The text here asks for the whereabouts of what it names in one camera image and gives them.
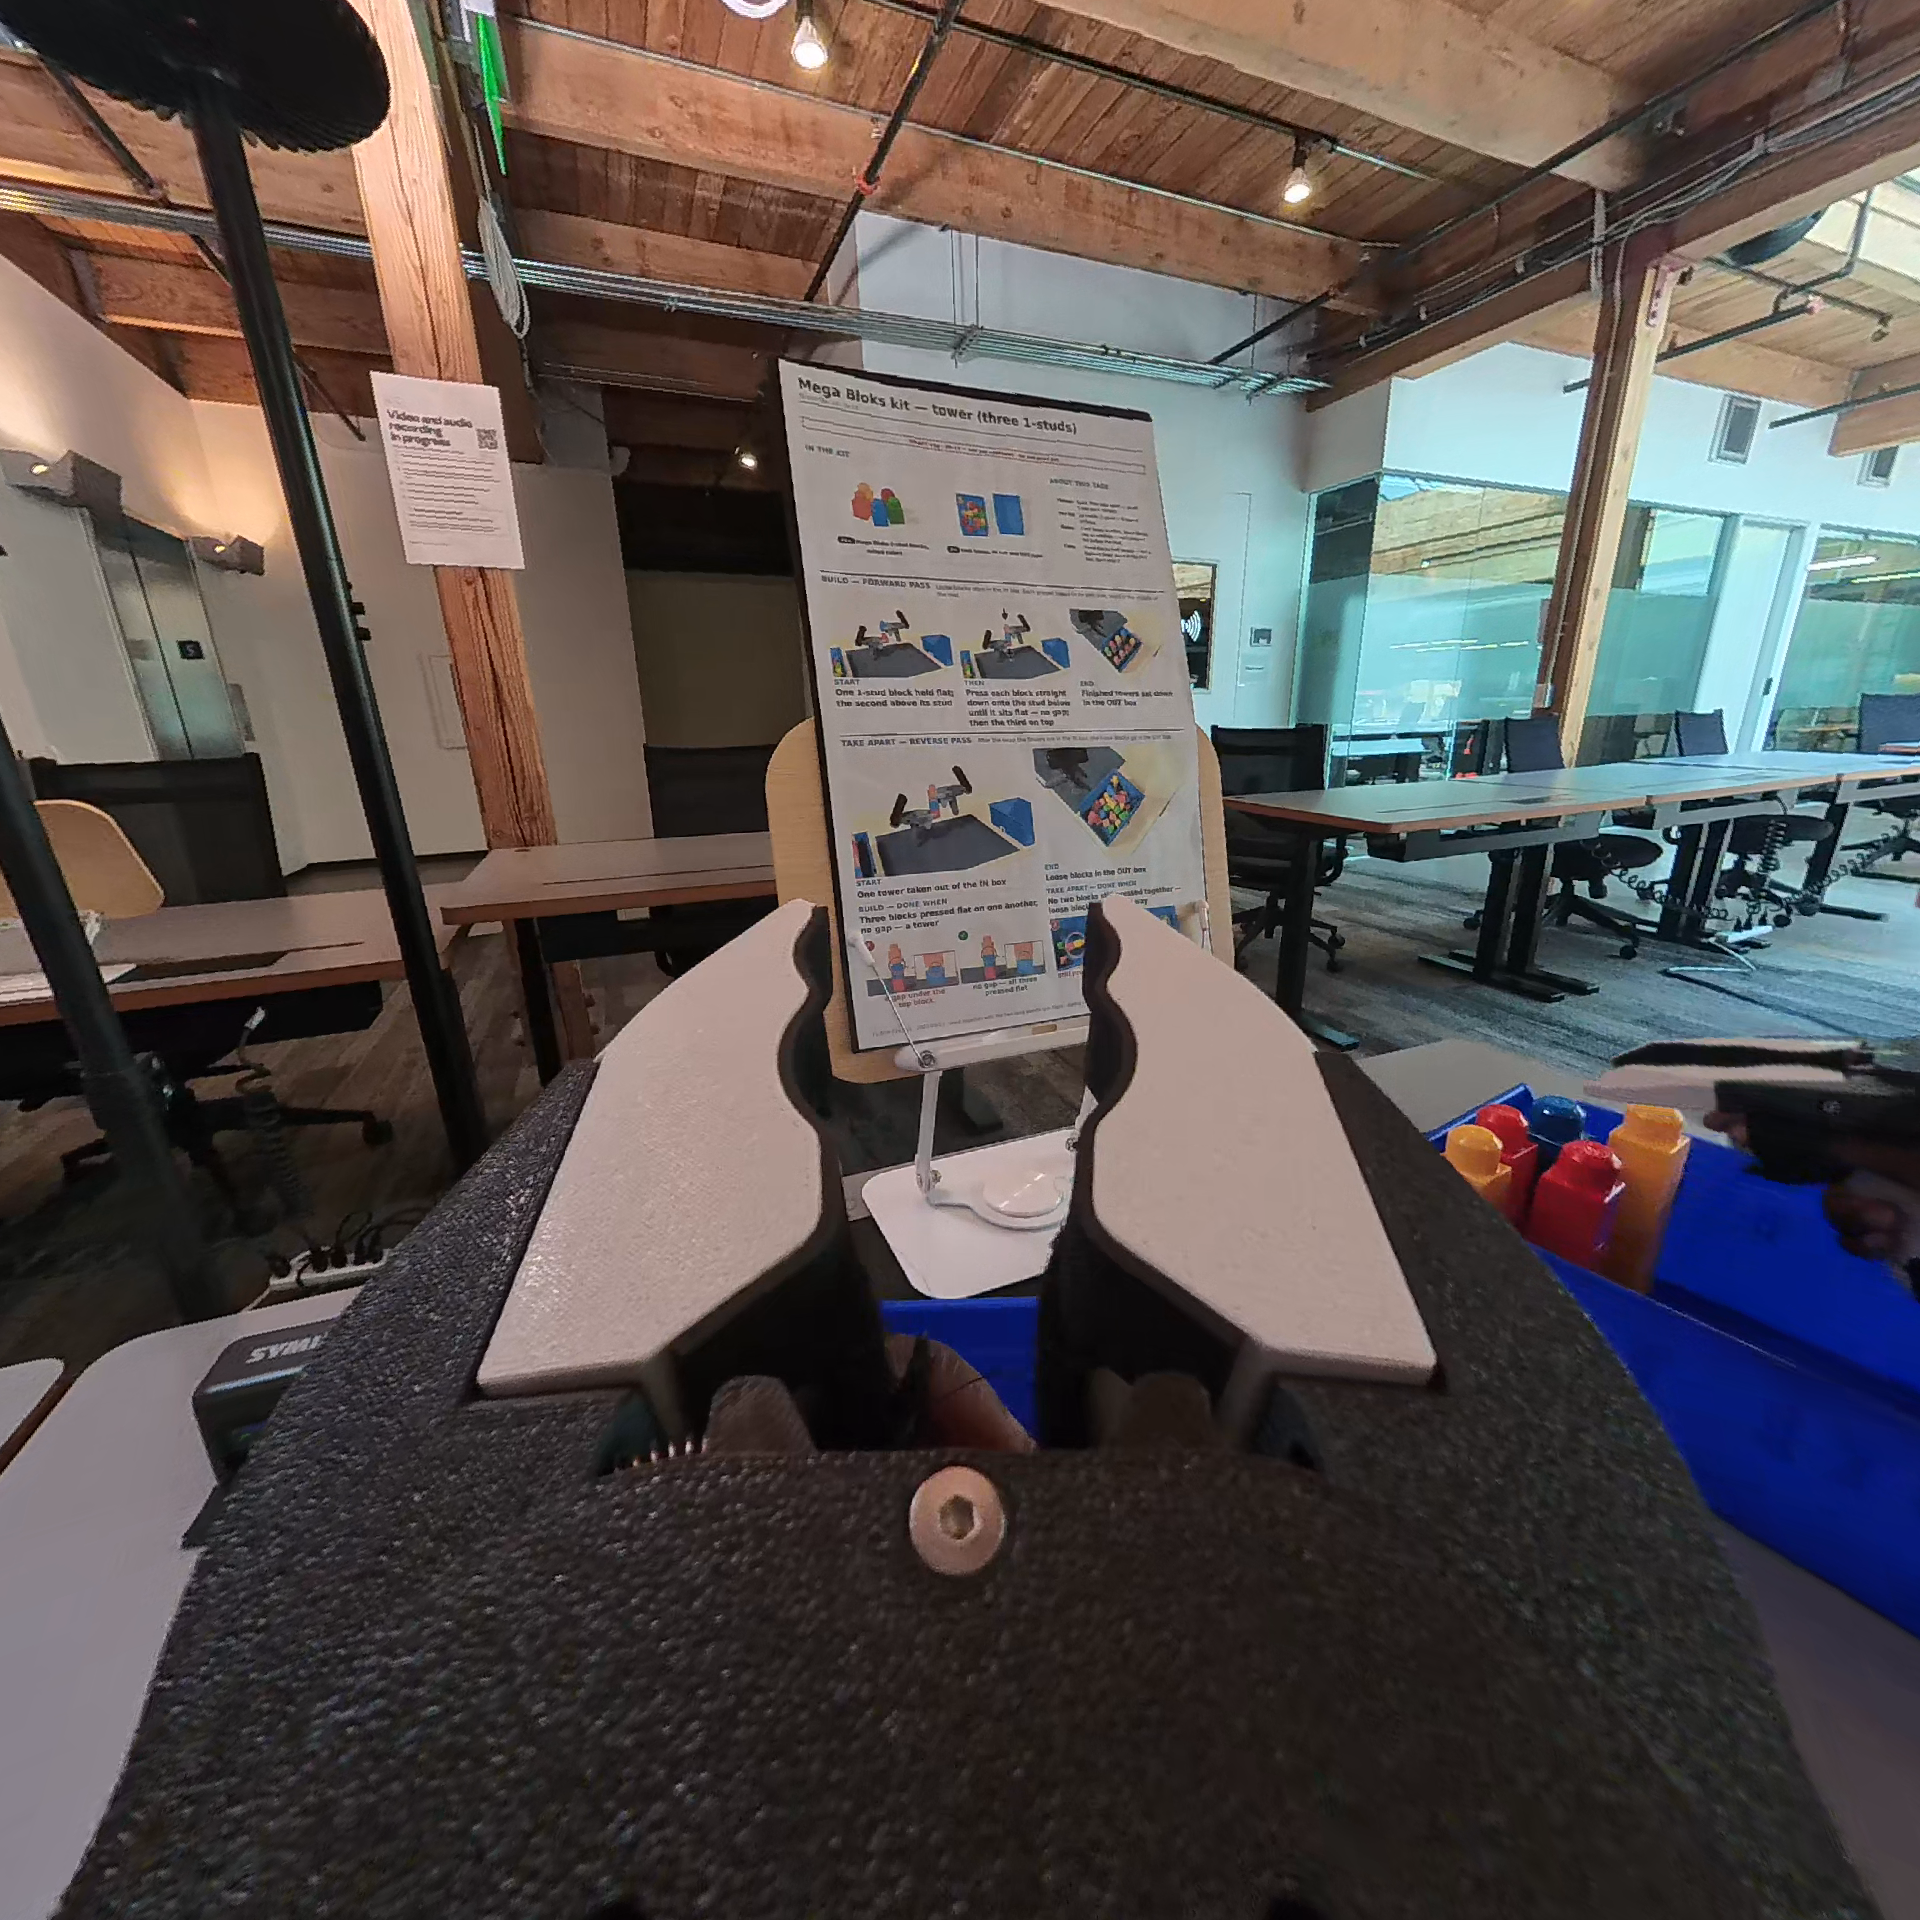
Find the instruction poster on stand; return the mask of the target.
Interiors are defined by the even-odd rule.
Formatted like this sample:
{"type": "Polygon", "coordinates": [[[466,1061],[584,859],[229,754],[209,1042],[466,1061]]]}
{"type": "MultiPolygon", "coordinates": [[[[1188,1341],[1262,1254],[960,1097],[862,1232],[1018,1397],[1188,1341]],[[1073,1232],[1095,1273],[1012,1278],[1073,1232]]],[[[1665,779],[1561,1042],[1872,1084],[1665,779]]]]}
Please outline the instruction poster on stand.
{"type": "MultiPolygon", "coordinates": [[[[1217,761],[1201,730],[1196,731],[1196,741],[1196,785],[1207,873],[1207,945],[1217,960],[1230,962],[1231,886],[1217,761]]],[[[832,893],[832,835],[816,720],[808,718],[781,737],[770,757],[762,787],[770,813],[777,898],[783,906],[794,898],[808,901],[825,908],[829,916],[829,933],[833,937],[832,997],[823,1008],[823,1032],[832,1077],[853,1086],[896,1084],[918,1077],[916,1057],[909,1057],[905,1065],[896,1062],[897,1048],[857,1050],[853,1044],[848,968],[858,970],[858,962],[848,960],[838,908],[832,893]]]]}

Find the metal elevator door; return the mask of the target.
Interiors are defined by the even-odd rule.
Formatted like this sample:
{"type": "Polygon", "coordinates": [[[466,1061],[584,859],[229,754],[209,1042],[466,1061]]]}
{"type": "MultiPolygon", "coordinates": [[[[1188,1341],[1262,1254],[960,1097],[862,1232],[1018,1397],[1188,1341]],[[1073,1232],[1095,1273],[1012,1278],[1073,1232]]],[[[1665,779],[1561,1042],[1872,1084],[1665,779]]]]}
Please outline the metal elevator door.
{"type": "Polygon", "coordinates": [[[186,545],[138,520],[93,525],[111,618],[162,761],[246,750],[186,545]]]}

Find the white power strip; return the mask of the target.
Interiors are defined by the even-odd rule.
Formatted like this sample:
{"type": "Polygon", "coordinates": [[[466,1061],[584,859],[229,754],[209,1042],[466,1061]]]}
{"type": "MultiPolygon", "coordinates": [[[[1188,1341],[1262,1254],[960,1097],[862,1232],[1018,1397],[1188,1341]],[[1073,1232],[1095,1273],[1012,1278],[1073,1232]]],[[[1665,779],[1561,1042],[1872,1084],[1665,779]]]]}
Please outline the white power strip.
{"type": "Polygon", "coordinates": [[[390,1251],[375,1232],[356,1240],[320,1242],[294,1254],[270,1258],[270,1282],[261,1304],[277,1306],[292,1298],[368,1284],[390,1262],[390,1251]]]}

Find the printed instruction sheet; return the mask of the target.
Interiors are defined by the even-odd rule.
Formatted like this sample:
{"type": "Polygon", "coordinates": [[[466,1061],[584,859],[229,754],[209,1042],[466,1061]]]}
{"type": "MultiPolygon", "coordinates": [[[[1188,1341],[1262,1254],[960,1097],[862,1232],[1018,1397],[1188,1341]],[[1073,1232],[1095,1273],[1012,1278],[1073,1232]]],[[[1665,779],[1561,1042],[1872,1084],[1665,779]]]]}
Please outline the printed instruction sheet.
{"type": "Polygon", "coordinates": [[[1082,1016],[1088,909],[1198,933],[1150,413],[780,365],[853,1050],[1082,1016]]]}

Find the person's left hand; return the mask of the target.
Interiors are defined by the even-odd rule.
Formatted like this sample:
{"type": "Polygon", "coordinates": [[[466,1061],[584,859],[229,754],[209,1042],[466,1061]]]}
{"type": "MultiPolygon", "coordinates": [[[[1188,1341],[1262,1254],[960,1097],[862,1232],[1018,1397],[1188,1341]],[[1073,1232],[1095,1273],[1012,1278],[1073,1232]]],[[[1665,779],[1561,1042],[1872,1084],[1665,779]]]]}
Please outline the person's left hand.
{"type": "Polygon", "coordinates": [[[1033,1436],[1002,1405],[992,1384],[957,1352],[924,1334],[886,1334],[896,1387],[890,1445],[896,1450],[957,1450],[1028,1457],[1033,1436]]]}

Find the wooden post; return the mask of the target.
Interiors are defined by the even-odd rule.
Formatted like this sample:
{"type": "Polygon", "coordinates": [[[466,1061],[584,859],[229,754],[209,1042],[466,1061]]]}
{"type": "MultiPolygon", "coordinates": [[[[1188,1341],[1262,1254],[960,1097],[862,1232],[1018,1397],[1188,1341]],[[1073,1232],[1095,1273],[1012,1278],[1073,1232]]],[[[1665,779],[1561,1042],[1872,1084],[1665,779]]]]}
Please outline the wooden post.
{"type": "Polygon", "coordinates": [[[1562,764],[1576,761],[1592,700],[1629,481],[1680,273],[1664,228],[1621,243],[1602,260],[1591,380],[1543,614],[1535,700],[1535,714],[1556,725],[1562,764]]]}
{"type": "MultiPolygon", "coordinates": [[[[520,349],[493,297],[464,270],[464,243],[478,233],[474,155],[441,72],[436,11],[351,6],[390,85],[386,121],[351,149],[390,365],[400,378],[490,386],[502,448],[541,459],[520,349]]],[[[558,842],[516,578],[511,568],[431,568],[489,848],[558,842]]]]}

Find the person's right hand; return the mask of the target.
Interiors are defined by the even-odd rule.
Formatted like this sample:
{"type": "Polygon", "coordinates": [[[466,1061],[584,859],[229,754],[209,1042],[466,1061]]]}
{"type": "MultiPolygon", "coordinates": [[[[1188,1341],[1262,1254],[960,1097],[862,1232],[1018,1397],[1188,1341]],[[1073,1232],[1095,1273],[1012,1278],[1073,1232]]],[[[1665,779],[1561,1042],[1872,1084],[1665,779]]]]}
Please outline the person's right hand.
{"type": "Polygon", "coordinates": [[[1849,1138],[1834,1147],[1842,1178],[1821,1193],[1821,1211],[1840,1245],[1881,1265],[1917,1296],[1917,1147],[1849,1138]]]}

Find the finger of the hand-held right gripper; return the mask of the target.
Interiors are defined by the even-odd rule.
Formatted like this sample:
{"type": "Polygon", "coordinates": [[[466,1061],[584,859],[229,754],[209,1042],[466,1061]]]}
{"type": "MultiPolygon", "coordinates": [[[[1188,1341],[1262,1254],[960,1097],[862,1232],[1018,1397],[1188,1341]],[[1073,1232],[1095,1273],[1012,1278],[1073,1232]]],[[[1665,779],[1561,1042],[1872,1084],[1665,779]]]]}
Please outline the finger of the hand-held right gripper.
{"type": "Polygon", "coordinates": [[[1866,1078],[1840,1062],[1625,1062],[1584,1094],[1612,1109],[1866,1114],[1866,1078]]]}
{"type": "Polygon", "coordinates": [[[1809,1067],[1821,1072],[1863,1072],[1873,1050],[1863,1040],[1662,1040],[1613,1057],[1625,1067],[1701,1067],[1708,1072],[1809,1067]]]}

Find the blue plastic bin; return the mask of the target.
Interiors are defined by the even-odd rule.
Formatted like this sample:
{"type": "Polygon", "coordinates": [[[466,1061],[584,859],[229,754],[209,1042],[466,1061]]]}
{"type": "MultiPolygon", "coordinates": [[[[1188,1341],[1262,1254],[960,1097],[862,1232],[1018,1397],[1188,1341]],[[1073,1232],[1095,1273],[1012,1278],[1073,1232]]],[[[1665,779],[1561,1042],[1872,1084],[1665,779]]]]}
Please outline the blue plastic bin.
{"type": "Polygon", "coordinates": [[[1544,1252],[1708,1507],[1917,1630],[1917,1308],[1817,1188],[1697,1138],[1645,1291],[1544,1252]]]}
{"type": "Polygon", "coordinates": [[[977,1372],[1022,1429],[1038,1429],[1040,1298],[990,1294],[961,1304],[880,1300],[890,1334],[927,1338],[977,1372]]]}

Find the long wooden office desk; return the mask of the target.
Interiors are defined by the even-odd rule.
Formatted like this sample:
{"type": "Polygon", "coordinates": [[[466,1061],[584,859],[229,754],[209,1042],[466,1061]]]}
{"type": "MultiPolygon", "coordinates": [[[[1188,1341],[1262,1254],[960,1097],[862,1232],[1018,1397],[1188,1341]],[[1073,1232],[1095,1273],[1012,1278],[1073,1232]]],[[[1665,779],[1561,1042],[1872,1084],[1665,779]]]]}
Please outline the long wooden office desk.
{"type": "Polygon", "coordinates": [[[1705,921],[1711,883],[1733,820],[1783,817],[1805,797],[1826,800],[1842,822],[1850,804],[1912,797],[1916,754],[1752,752],[1633,760],[1544,776],[1489,776],[1423,785],[1364,785],[1328,792],[1226,795],[1225,809],[1279,825],[1297,859],[1282,885],[1276,1001],[1308,1035],[1342,1038],[1308,1017],[1304,970],[1312,890],[1324,843],[1381,842],[1398,861],[1486,852],[1489,893],[1472,950],[1429,955],[1425,964],[1535,1001],[1584,994],[1572,977],[1534,964],[1548,848],[1592,840],[1617,812],[1645,812],[1655,828],[1677,828],[1674,867],[1652,928],[1662,945],[1684,945],[1705,921]]]}

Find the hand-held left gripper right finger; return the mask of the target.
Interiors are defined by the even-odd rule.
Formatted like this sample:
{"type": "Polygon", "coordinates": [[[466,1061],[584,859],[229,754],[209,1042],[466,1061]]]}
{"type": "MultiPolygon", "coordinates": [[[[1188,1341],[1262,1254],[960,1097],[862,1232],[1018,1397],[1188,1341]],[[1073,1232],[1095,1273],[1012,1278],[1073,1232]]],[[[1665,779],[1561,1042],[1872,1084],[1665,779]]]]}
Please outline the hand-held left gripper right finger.
{"type": "Polygon", "coordinates": [[[1088,912],[1088,1116],[1042,1275],[1042,1446],[1168,1409],[1250,1450],[1288,1385],[1437,1353],[1300,1029],[1126,896],[1088,912]]]}

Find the black light stand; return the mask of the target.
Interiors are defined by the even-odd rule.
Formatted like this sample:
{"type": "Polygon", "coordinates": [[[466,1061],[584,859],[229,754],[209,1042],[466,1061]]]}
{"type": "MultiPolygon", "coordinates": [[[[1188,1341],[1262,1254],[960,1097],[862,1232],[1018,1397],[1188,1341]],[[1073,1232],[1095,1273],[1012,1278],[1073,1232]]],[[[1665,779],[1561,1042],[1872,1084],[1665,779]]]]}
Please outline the black light stand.
{"type": "Polygon", "coordinates": [[[208,1245],[165,1133],[153,1082],[133,1053],[82,930],[80,909],[57,867],[32,792],[2,733],[2,867],[77,1052],[82,1086],[114,1164],[146,1209],[148,1240],[183,1321],[220,1308],[208,1245]]]}

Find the wooden backing board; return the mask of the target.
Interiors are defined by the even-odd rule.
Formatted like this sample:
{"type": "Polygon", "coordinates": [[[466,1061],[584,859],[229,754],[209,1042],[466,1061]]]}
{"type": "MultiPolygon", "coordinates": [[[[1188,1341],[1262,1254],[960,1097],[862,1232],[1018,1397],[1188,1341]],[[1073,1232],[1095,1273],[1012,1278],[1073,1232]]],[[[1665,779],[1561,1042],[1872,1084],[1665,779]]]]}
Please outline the wooden backing board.
{"type": "Polygon", "coordinates": [[[104,921],[165,908],[159,881],[106,812],[80,800],[36,800],[33,809],[88,940],[104,921]]]}

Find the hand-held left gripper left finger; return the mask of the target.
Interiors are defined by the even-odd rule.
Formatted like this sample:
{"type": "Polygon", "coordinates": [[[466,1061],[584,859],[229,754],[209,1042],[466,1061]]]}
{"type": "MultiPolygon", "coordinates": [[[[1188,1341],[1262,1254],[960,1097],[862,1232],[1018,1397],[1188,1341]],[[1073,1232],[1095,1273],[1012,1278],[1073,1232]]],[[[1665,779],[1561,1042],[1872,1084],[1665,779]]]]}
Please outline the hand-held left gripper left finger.
{"type": "Polygon", "coordinates": [[[813,1109],[829,994],[832,921],[792,901],[615,1035],[478,1362],[479,1397],[623,1387],[684,1445],[729,1381],[762,1377],[820,1450],[896,1440],[880,1309],[813,1109]]]}

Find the white paper notice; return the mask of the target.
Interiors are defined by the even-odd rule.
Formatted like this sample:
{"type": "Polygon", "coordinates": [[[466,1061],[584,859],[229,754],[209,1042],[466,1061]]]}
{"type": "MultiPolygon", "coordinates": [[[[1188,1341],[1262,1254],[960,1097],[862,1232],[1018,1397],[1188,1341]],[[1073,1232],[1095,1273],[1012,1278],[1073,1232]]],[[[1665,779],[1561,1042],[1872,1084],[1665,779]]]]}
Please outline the white paper notice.
{"type": "Polygon", "coordinates": [[[501,396],[485,381],[372,372],[406,565],[522,569],[501,396]]]}

